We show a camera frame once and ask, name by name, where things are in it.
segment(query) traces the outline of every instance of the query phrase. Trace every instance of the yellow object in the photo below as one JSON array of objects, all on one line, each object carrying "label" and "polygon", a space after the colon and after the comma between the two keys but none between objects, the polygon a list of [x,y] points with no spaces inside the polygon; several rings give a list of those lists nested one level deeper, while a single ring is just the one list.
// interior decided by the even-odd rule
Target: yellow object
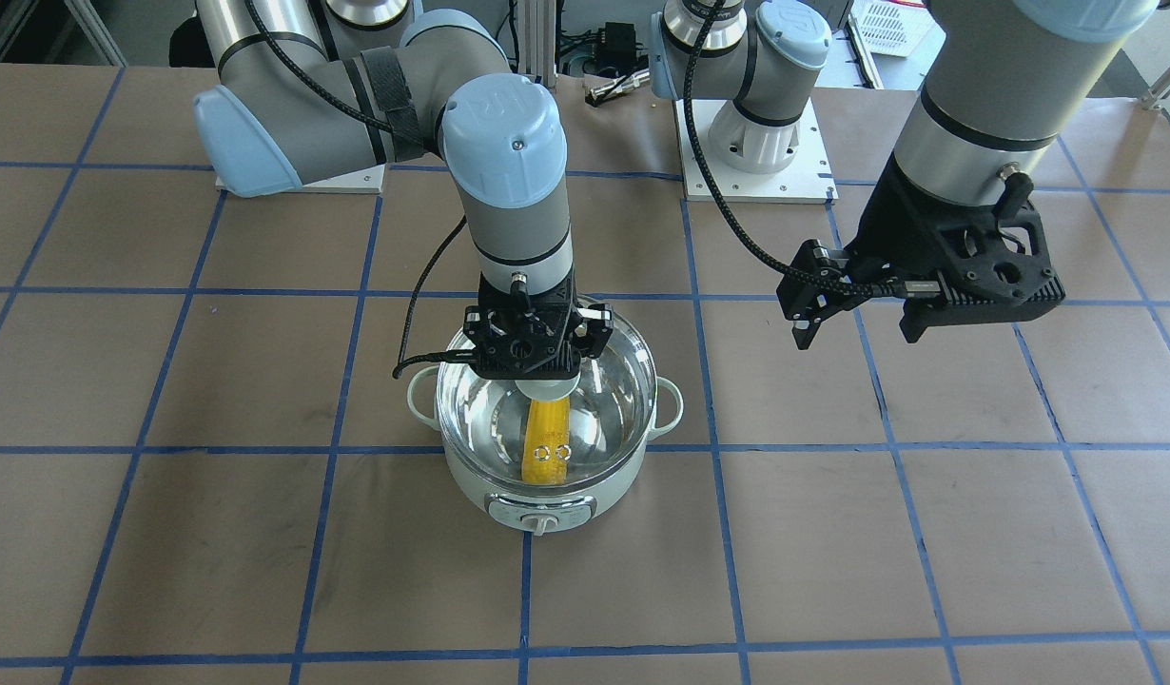
[{"label": "yellow object", "polygon": [[522,481],[529,485],[564,485],[572,447],[567,445],[567,398],[541,403],[530,399],[522,451]]}]

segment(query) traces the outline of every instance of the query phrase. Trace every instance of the white pot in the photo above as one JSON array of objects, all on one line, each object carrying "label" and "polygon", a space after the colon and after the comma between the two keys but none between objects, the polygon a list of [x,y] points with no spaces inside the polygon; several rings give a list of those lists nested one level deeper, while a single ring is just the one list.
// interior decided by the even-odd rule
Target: white pot
[{"label": "white pot", "polygon": [[[580,383],[569,395],[572,460],[565,485],[521,479],[529,398],[514,382],[484,381],[466,364],[421,369],[407,386],[407,409],[441,433],[446,463],[460,489],[500,523],[541,535],[569,530],[607,511],[632,487],[649,439],[675,429],[682,393],[655,372],[647,343],[615,315],[614,333],[599,359],[581,362]],[[468,348],[462,331],[449,348]],[[438,374],[434,417],[415,407],[415,388]],[[673,419],[654,425],[659,389],[676,403]]]}]

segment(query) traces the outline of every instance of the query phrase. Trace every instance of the velcro strap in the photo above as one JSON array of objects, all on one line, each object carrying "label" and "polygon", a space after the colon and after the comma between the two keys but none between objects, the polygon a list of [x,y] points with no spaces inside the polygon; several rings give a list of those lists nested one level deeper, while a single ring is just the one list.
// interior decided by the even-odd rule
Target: velcro strap
[{"label": "velcro strap", "polygon": [[425,152],[420,142],[420,118],[415,116],[415,104],[412,93],[407,90],[407,78],[404,77],[399,57],[392,48],[376,48],[360,53],[360,62],[369,75],[369,87],[373,90],[373,101],[386,116],[386,122],[393,133],[394,160],[413,160]]}]

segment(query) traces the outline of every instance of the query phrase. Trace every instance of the blue tape grid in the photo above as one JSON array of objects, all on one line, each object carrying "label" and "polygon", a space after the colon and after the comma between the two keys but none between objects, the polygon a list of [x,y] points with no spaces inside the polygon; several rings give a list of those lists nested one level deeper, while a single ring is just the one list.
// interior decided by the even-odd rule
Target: blue tape grid
[{"label": "blue tape grid", "polygon": [[690,213],[686,199],[679,201],[682,212],[682,233],[686,239],[686,266],[690,276],[690,295],[694,308],[695,343],[700,347],[700,370],[703,374],[703,404],[708,416],[708,441],[711,452],[711,478],[716,487],[716,508],[720,512],[720,543],[725,553],[725,574],[729,577],[729,603],[732,607],[734,633],[736,637],[737,663],[742,685],[750,685],[750,656],[746,653],[745,617],[741,610],[741,589],[737,587],[737,564],[734,561],[732,534],[729,528],[729,500],[725,498],[724,463],[720,458],[720,432],[716,430],[716,411],[711,395],[711,364],[708,363],[708,343],[703,331],[703,303],[700,300],[700,274],[695,270],[694,239],[690,237]]},{"label": "blue tape grid", "polygon": [[[328,534],[328,515],[332,507],[333,482],[336,482],[336,465],[340,454],[340,434],[344,432],[344,412],[349,404],[349,390],[353,385],[353,365],[356,364],[356,350],[360,338],[360,320],[364,317],[364,303],[366,303],[366,287],[369,287],[369,270],[373,265],[373,251],[378,244],[378,226],[381,221],[381,198],[374,200],[373,218],[369,222],[369,241],[364,253],[364,265],[360,267],[360,285],[358,287],[358,303],[353,313],[353,330],[349,334],[349,348],[344,359],[344,376],[340,381],[340,395],[336,403],[336,422],[332,424],[332,445],[328,452],[328,471],[323,477],[323,498],[318,505],[318,523],[315,526],[315,541],[310,550],[310,570],[307,574],[307,590],[303,594],[302,615],[297,619],[297,641],[294,643],[294,655],[300,657],[307,651],[307,637],[310,633],[310,616],[315,608],[315,589],[318,587],[318,568],[323,563],[323,542]],[[295,660],[289,669],[289,685],[297,685],[302,680],[302,663]]]},{"label": "blue tape grid", "polygon": [[[842,244],[838,235],[838,221],[834,220],[834,203],[826,200],[826,221],[830,221],[832,239],[837,246]],[[944,649],[944,659],[949,664],[949,676],[954,679],[954,685],[962,685],[962,672],[958,670],[958,658],[954,651],[954,638],[949,636],[949,625],[944,619],[944,607],[941,604],[941,591],[936,585],[936,576],[932,573],[932,561],[928,556],[928,546],[923,543],[923,525],[918,521],[918,513],[915,511],[915,495],[911,494],[910,480],[907,478],[907,467],[902,461],[902,452],[897,447],[897,438],[894,437],[893,422],[889,420],[889,404],[886,403],[885,390],[881,386],[881,374],[878,372],[876,359],[873,358],[873,345],[868,342],[868,330],[863,327],[863,316],[856,309],[855,329],[860,335],[860,347],[863,350],[863,359],[868,367],[868,374],[873,378],[873,393],[878,398],[878,411],[881,413],[881,426],[886,433],[889,454],[893,457],[894,473],[897,474],[897,487],[902,491],[903,504],[907,506],[907,518],[910,521],[911,535],[915,539],[915,549],[918,552],[918,563],[923,568],[923,580],[928,582],[928,595],[932,600],[932,612],[936,615],[936,628],[941,635],[941,646]]]},{"label": "blue tape grid", "polygon": [[[108,96],[104,100],[101,111],[97,118],[95,118],[92,129],[87,136],[84,148],[82,149],[80,157],[73,164],[34,164],[33,162],[1,162],[0,167],[28,167],[28,169],[68,169],[70,170],[69,178],[67,183],[63,184],[62,191],[56,199],[54,207],[51,208],[46,225],[41,230],[36,242],[33,244],[32,252],[28,253],[28,259],[23,263],[23,268],[20,269],[19,278],[15,279],[15,285],[12,287],[0,287],[0,294],[7,294],[7,301],[2,304],[2,310],[0,313],[0,330],[2,328],[6,316],[11,311],[14,300],[20,292],[76,292],[77,294],[125,294],[125,295],[140,295],[140,294],[160,294],[160,295],[185,295],[184,304],[180,307],[180,315],[178,315],[176,321],[176,329],[173,329],[171,343],[168,343],[166,356],[164,356],[163,368],[159,370],[158,381],[156,381],[154,392],[150,398],[150,406],[147,406],[145,412],[145,419],[143,419],[140,433],[138,433],[138,439],[136,445],[125,446],[110,446],[110,447],[89,447],[89,446],[0,446],[0,452],[8,452],[8,454],[131,454],[130,464],[128,471],[125,471],[125,478],[123,486],[121,486],[119,498],[117,498],[117,504],[115,513],[112,513],[112,520],[109,525],[108,534],[104,541],[103,550],[101,552],[99,562],[95,567],[95,574],[92,584],[90,584],[89,595],[87,596],[84,603],[84,610],[82,611],[77,631],[75,632],[74,641],[68,656],[63,657],[0,657],[0,667],[63,667],[62,684],[68,684],[73,677],[74,667],[92,667],[92,666],[146,666],[146,664],[252,664],[252,663],[275,663],[275,664],[290,664],[292,671],[290,672],[290,683],[297,683],[300,679],[300,669],[304,663],[386,663],[386,660],[442,660],[442,659],[517,659],[519,663],[518,669],[518,680],[521,685],[524,685],[528,679],[529,660],[532,658],[558,658],[558,657],[586,657],[586,656],[633,656],[633,655],[688,655],[688,653],[736,653],[741,659],[741,676],[743,684],[749,685],[750,671],[749,671],[749,659],[746,655],[750,652],[799,652],[799,651],[842,651],[842,650],[878,650],[878,649],[913,649],[913,648],[941,648],[945,651],[945,656],[950,666],[951,677],[954,677],[955,684],[959,684],[959,672],[956,667],[956,662],[954,658],[955,646],[978,646],[978,645],[1032,645],[1032,643],[1053,643],[1053,642],[1137,642],[1141,645],[1142,653],[1144,653],[1147,666],[1152,674],[1155,683],[1159,684],[1161,678],[1158,669],[1156,667],[1155,659],[1151,655],[1149,642],[1164,642],[1170,641],[1170,631],[1145,631],[1142,630],[1141,624],[1137,621],[1137,614],[1134,611],[1134,607],[1130,603],[1129,595],[1127,594],[1121,574],[1116,568],[1114,559],[1112,559],[1112,552],[1108,549],[1106,537],[1100,530],[1100,526],[1096,520],[1095,512],[1093,511],[1092,502],[1086,494],[1083,482],[1081,482],[1080,473],[1075,463],[1073,463],[1071,452],[1072,450],[1151,450],[1151,451],[1170,451],[1170,444],[1145,444],[1145,443],[1120,443],[1120,444],[1081,444],[1081,443],[1068,443],[1064,438],[1061,429],[1055,420],[1053,407],[1051,406],[1051,400],[1047,398],[1045,392],[1045,385],[1042,385],[1041,378],[1037,372],[1037,367],[1033,363],[1032,354],[1030,354],[1027,342],[1025,341],[1024,334],[1020,333],[1019,327],[1016,327],[1016,336],[1019,340],[1020,351],[1025,357],[1025,363],[1027,363],[1030,374],[1032,374],[1033,381],[1038,386],[1038,391],[1042,398],[1047,413],[1049,413],[1051,426],[1055,432],[1055,443],[959,443],[959,441],[937,441],[937,443],[897,443],[893,433],[893,424],[888,412],[886,410],[885,396],[881,390],[880,378],[878,377],[875,358],[873,358],[873,350],[870,343],[867,338],[867,329],[865,329],[862,317],[860,317],[859,311],[855,311],[856,328],[860,335],[860,342],[862,342],[865,358],[867,359],[868,370],[870,370],[873,390],[878,396],[878,403],[881,407],[881,416],[883,422],[883,427],[886,432],[886,443],[870,443],[870,444],[845,444],[845,445],[756,445],[756,444],[722,444],[718,439],[718,433],[716,433],[715,425],[715,409],[713,409],[711,403],[711,386],[710,386],[710,365],[707,359],[707,345],[703,331],[703,320],[702,320],[702,307],[701,303],[704,301],[772,301],[776,300],[772,295],[704,295],[698,292],[698,278],[695,273],[695,261],[694,261],[694,244],[690,240],[690,226],[689,226],[689,214],[686,212],[686,203],[682,200],[682,221],[684,221],[684,239],[686,248],[688,248],[688,262],[689,262],[689,276],[690,276],[690,294],[598,294],[606,299],[617,300],[690,300],[694,304],[695,315],[695,335],[697,335],[697,343],[700,347],[701,355],[701,372],[703,374],[703,385],[704,395],[707,400],[707,413],[708,413],[708,429],[710,429],[710,443],[708,445],[654,445],[649,446],[649,451],[654,452],[706,452],[713,457],[713,473],[715,473],[715,487],[716,487],[716,499],[718,499],[720,508],[720,521],[721,521],[721,537],[723,537],[724,550],[725,550],[725,570],[729,574],[729,585],[730,585],[730,600],[732,604],[734,612],[734,625],[735,625],[735,637],[736,641],[732,643],[710,643],[709,645],[636,645],[636,646],[529,646],[529,631],[530,631],[530,567],[531,567],[531,537],[529,534],[523,536],[523,550],[522,550],[522,609],[521,609],[521,633],[519,633],[519,646],[517,650],[429,650],[429,651],[377,651],[377,652],[308,652],[305,651],[305,641],[308,635],[308,622],[310,622],[310,612],[312,610],[314,602],[314,590],[317,585],[318,566],[321,561],[321,554],[323,554],[323,535],[325,532],[325,523],[328,523],[328,511],[330,505],[330,495],[333,489],[333,474],[336,474],[336,459],[339,454],[438,454],[441,452],[441,447],[428,446],[343,446],[338,443],[340,439],[340,432],[344,420],[344,411],[346,406],[346,399],[349,395],[349,388],[351,384],[351,374],[353,374],[353,361],[356,354],[356,345],[359,341],[359,329],[360,329],[360,317],[364,313],[364,303],[370,297],[406,297],[407,292],[386,292],[386,290],[369,290],[369,269],[371,268],[371,259],[369,256],[373,253],[373,246],[377,239],[377,231],[379,225],[379,218],[381,212],[381,203],[378,200],[376,206],[376,212],[373,217],[373,222],[371,226],[371,237],[369,238],[369,249],[367,259],[364,261],[363,267],[363,279],[360,279],[360,287],[358,290],[298,290],[298,289],[201,289],[197,283],[199,282],[199,276],[201,275],[201,269],[204,267],[204,261],[206,261],[208,247],[211,247],[212,238],[214,238],[216,231],[216,222],[220,220],[221,211],[225,205],[225,192],[220,194],[216,201],[216,208],[214,217],[211,219],[211,225],[206,233],[206,241],[204,241],[201,247],[201,254],[198,256],[197,265],[193,269],[193,276],[191,279],[188,287],[26,287],[23,286],[25,279],[28,275],[29,268],[32,268],[34,259],[36,259],[40,247],[42,246],[44,239],[51,226],[55,222],[56,215],[62,208],[64,198],[67,198],[69,191],[71,190],[74,179],[81,170],[199,170],[199,172],[211,172],[212,167],[208,165],[116,165],[116,164],[85,164],[84,159],[87,152],[89,152],[90,145],[94,143],[94,137],[97,135],[99,125],[102,125],[103,117],[105,116],[111,100],[115,96],[116,89],[119,87],[119,81],[123,78],[123,70],[116,74],[115,81],[112,82]],[[1076,177],[1080,178],[1081,187],[1039,187],[1039,191],[1083,191],[1093,204],[1099,221],[1101,221],[1103,230],[1107,231],[1108,237],[1110,237],[1112,244],[1114,244],[1115,251],[1119,252],[1119,256],[1122,263],[1127,268],[1129,276],[1131,278],[1134,285],[1141,294],[1141,301],[1069,301],[1066,304],[1069,307],[1145,307],[1149,309],[1152,316],[1152,321],[1156,323],[1157,329],[1161,333],[1170,351],[1170,337],[1168,330],[1163,328],[1162,322],[1156,313],[1159,307],[1170,307],[1170,301],[1154,301],[1147,297],[1147,292],[1142,289],[1142,283],[1137,279],[1137,274],[1134,272],[1129,261],[1126,256],[1124,251],[1122,251],[1120,242],[1116,241],[1116,235],[1110,227],[1110,222],[1107,221],[1106,214],[1101,211],[1095,194],[1141,194],[1141,196],[1170,196],[1170,190],[1122,190],[1122,187],[1094,187],[1086,183],[1081,170],[1078,169],[1075,159],[1073,159],[1069,150],[1067,150],[1066,144],[1060,139],[1060,148],[1067,156],[1072,169],[1076,171]],[[429,172],[445,172],[445,167],[421,167],[421,165],[393,165],[397,170],[428,170]],[[662,180],[681,181],[680,174],[667,174],[658,172],[584,172],[584,170],[574,170],[569,172],[573,177],[592,177],[592,178],[655,178]],[[858,186],[872,186],[873,181],[867,180],[853,180],[853,179],[837,179],[838,185],[858,185]],[[832,231],[837,232],[837,225],[834,225],[833,213],[830,205],[827,205],[828,220],[832,222]],[[178,340],[180,340],[181,329],[186,321],[186,315],[191,309],[192,299],[194,295],[262,295],[262,296],[344,296],[344,297],[356,297],[358,299],[358,308],[353,316],[353,333],[350,335],[349,350],[345,359],[345,370],[340,389],[340,398],[338,398],[337,417],[336,424],[333,425],[332,441],[329,446],[145,446],[145,437],[150,432],[150,424],[153,420],[156,406],[158,406],[159,397],[161,396],[161,390],[166,381],[168,368],[171,368],[171,359],[173,354],[176,354],[176,347]],[[475,294],[473,292],[429,292],[428,296],[432,297],[472,297]],[[943,611],[941,603],[938,603],[938,591],[936,588],[936,581],[931,573],[931,566],[928,562],[928,552],[923,546],[923,532],[920,529],[918,518],[915,513],[913,496],[910,494],[910,485],[908,485],[908,479],[906,470],[902,465],[901,450],[1003,450],[1003,448],[1014,448],[1014,450],[1058,450],[1062,452],[1068,470],[1072,472],[1073,482],[1076,486],[1076,493],[1080,495],[1081,504],[1085,507],[1086,515],[1088,515],[1089,521],[1095,530],[1097,544],[1100,550],[1106,559],[1108,569],[1110,569],[1112,577],[1114,577],[1116,590],[1120,594],[1123,607],[1126,608],[1127,615],[1130,621],[1130,631],[1102,631],[1102,632],[1055,632],[1055,633],[1034,633],[1034,635],[984,635],[984,637],[951,637],[948,635],[947,625],[944,624]],[[315,542],[311,552],[311,566],[308,573],[308,584],[305,590],[305,596],[303,596],[303,614],[302,619],[298,623],[298,635],[295,642],[295,649],[292,653],[263,653],[263,655],[145,655],[145,656],[81,656],[81,646],[84,641],[84,635],[87,629],[89,629],[90,616],[92,616],[95,603],[97,603],[98,590],[102,585],[103,574],[106,571],[106,564],[110,559],[112,546],[115,544],[116,532],[119,528],[121,518],[123,518],[125,504],[128,504],[129,493],[132,486],[133,477],[137,471],[137,465],[140,464],[140,457],[143,454],[177,454],[177,452],[192,451],[192,450],[204,450],[211,452],[211,454],[328,454],[328,472],[324,474],[324,486],[323,486],[323,499],[319,504],[319,515],[318,525],[316,526]],[[889,451],[894,459],[895,471],[897,471],[899,485],[901,485],[903,491],[903,502],[907,505],[908,518],[910,518],[910,523],[913,532],[916,536],[916,543],[920,552],[920,562],[923,566],[923,573],[925,581],[928,581],[929,594],[932,596],[934,610],[936,610],[938,632],[941,637],[917,637],[917,638],[895,638],[895,641],[849,641],[849,642],[746,642],[745,641],[745,628],[743,626],[743,619],[741,615],[741,589],[737,584],[736,568],[734,564],[732,556],[732,543],[729,530],[729,518],[728,518],[728,504],[725,504],[725,492],[724,492],[724,474],[723,468],[721,468],[720,454],[721,452],[741,452],[741,451],[776,451],[776,452],[814,452],[814,451]]]}]

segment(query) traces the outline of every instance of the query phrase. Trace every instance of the white basket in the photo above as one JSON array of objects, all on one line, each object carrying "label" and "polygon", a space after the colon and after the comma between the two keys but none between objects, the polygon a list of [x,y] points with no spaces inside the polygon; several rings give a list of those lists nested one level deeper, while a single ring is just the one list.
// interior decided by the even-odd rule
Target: white basket
[{"label": "white basket", "polygon": [[936,27],[932,14],[924,7],[893,0],[865,0],[858,12],[865,44],[881,55],[910,55]]}]

